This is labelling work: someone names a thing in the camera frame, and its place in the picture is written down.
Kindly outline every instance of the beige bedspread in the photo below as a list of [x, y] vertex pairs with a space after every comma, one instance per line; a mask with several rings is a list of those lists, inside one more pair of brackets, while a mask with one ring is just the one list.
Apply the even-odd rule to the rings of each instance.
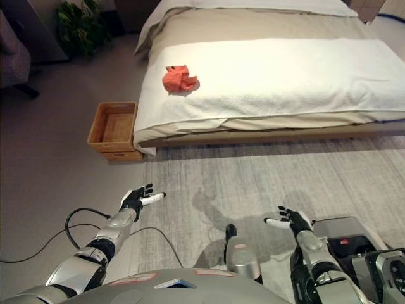
[[[149, 64], [152, 65], [162, 50], [169, 46], [195, 42], [263, 38], [376, 39], [374, 33], [359, 19], [351, 17], [276, 12], [268, 9], [190, 9], [177, 15], [174, 14], [167, 19], [163, 30], [153, 39]], [[354, 111], [254, 119], [211, 119], [198, 122], [168, 123], [139, 130], [134, 134], [134, 142], [141, 143], [159, 137], [212, 130], [331, 127], [399, 119], [405, 119], [405, 112]]]

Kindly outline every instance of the wooden basket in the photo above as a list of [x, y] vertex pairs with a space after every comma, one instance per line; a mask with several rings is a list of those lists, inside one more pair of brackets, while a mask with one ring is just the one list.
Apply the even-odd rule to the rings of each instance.
[[100, 103], [87, 143], [109, 160], [142, 160], [133, 144], [136, 114], [136, 103]]

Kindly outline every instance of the white fingertip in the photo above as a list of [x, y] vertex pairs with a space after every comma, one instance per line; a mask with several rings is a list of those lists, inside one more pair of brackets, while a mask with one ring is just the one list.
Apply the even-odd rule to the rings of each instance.
[[274, 218], [267, 218], [266, 223], [281, 229], [290, 229], [290, 222], [282, 222]]
[[151, 203], [155, 203], [157, 201], [160, 201], [164, 197], [165, 197], [164, 193], [157, 193], [157, 194], [151, 195], [148, 198], [141, 198], [140, 202], [142, 203], [142, 206], [147, 206], [147, 205], [149, 205]]
[[122, 204], [124, 204], [125, 199], [129, 196], [129, 194], [131, 194], [133, 190], [128, 190], [128, 192], [124, 195], [124, 197], [121, 200], [121, 206], [120, 208], [122, 208]]

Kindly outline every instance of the chair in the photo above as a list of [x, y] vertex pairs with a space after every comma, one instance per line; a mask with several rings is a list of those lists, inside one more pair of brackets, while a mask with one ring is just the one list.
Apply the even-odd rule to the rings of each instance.
[[0, 10], [0, 22], [0, 87], [14, 86], [21, 92], [35, 98], [39, 95], [39, 92], [26, 85], [30, 75], [30, 53], [18, 40], [2, 10]]

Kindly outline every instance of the white duvet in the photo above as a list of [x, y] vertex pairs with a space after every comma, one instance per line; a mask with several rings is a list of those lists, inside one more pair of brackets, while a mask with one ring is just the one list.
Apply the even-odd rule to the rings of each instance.
[[[166, 0], [148, 19], [139, 45], [173, 8], [228, 5], [355, 16], [340, 0]], [[161, 83], [165, 67], [183, 64], [191, 76], [198, 76], [200, 88], [168, 94]], [[352, 111], [405, 111], [405, 64], [379, 40], [185, 43], [159, 49], [150, 61], [134, 138], [137, 132], [165, 124]]]

